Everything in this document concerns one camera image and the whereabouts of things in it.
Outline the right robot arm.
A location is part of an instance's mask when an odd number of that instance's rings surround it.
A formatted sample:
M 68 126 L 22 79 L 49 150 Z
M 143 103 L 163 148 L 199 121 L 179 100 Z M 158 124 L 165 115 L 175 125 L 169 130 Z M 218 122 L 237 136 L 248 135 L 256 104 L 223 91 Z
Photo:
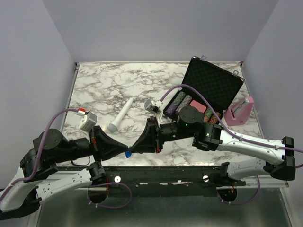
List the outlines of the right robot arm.
M 130 148 L 131 153 L 160 153 L 163 144 L 184 138 L 193 138 L 192 146 L 202 151 L 229 151 L 250 156 L 250 160 L 226 162 L 218 173 L 218 181 L 229 185 L 234 180 L 249 176 L 270 175 L 292 181 L 296 176 L 294 139 L 281 140 L 243 135 L 218 124 L 203 121 L 204 114 L 192 106 L 181 109 L 178 120 L 158 124 L 155 117 L 147 119 L 145 129 Z

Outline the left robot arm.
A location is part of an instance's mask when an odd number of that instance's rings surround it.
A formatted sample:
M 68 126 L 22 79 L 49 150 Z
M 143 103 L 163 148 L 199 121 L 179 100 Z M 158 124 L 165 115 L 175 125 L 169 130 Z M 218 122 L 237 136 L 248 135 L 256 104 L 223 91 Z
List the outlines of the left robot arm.
M 0 191 L 0 219 L 21 218 L 36 212 L 56 195 L 81 187 L 107 184 L 101 161 L 128 150 L 107 136 L 99 126 L 89 132 L 89 138 L 66 139 L 56 129 L 49 129 L 33 140 L 34 148 L 22 160 L 9 185 Z M 43 184 L 43 180 L 58 171 L 58 163 L 93 156 L 95 161 L 71 177 Z

